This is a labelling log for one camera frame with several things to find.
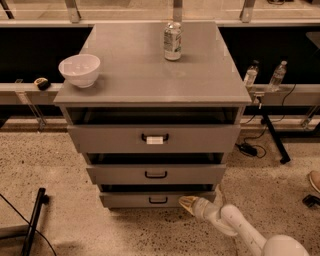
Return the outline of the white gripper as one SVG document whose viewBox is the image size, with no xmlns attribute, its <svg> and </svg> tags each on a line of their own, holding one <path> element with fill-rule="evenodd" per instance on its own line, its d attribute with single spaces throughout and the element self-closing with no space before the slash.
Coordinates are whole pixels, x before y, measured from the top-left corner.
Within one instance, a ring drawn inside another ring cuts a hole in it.
<svg viewBox="0 0 320 256">
<path fill-rule="evenodd" d="M 227 236 L 237 236 L 236 230 L 222 220 L 221 207 L 209 200 L 196 196 L 181 196 L 179 204 L 199 220 L 211 223 L 218 231 Z"/>
</svg>

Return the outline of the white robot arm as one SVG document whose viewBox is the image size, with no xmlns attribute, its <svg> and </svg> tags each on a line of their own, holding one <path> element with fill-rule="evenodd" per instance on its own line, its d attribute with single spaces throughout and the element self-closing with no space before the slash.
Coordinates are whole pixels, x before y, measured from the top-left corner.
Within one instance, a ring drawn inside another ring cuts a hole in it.
<svg viewBox="0 0 320 256">
<path fill-rule="evenodd" d="M 223 205 L 197 196 L 182 196 L 179 203 L 196 218 L 210 222 L 221 233 L 239 235 L 253 256 L 310 256 L 303 245 L 290 236 L 274 235 L 266 239 L 232 204 Z"/>
</svg>

